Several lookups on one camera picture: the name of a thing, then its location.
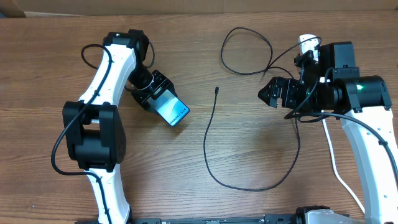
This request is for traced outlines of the blue-screen Samsung smartphone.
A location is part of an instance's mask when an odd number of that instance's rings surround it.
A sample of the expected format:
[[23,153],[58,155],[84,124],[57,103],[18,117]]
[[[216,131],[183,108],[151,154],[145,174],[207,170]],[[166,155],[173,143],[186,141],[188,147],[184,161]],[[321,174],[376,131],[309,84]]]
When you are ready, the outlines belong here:
[[154,100],[154,109],[170,126],[176,126],[190,112],[189,107],[169,90]]

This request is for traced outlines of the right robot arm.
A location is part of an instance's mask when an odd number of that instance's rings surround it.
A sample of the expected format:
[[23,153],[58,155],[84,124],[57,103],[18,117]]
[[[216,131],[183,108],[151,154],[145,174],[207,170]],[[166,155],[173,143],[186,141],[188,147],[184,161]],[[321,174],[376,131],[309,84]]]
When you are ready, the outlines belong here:
[[397,143],[392,100],[385,81],[362,77],[352,42],[304,50],[294,58],[298,80],[274,77],[258,97],[290,108],[287,119],[309,116],[340,120],[351,144],[364,195],[365,223],[397,223]]

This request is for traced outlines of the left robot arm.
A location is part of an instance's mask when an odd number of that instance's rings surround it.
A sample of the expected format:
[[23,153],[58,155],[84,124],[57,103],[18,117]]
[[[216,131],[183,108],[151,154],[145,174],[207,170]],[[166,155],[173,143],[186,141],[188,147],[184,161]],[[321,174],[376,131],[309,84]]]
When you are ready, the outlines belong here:
[[126,134],[119,115],[119,102],[127,90],[146,111],[176,126],[189,108],[179,100],[174,84],[158,70],[143,64],[151,47],[143,30],[109,32],[99,44],[103,58],[96,75],[78,101],[68,101],[62,110],[68,155],[90,180],[98,206],[96,223],[132,223],[121,178],[126,153]]

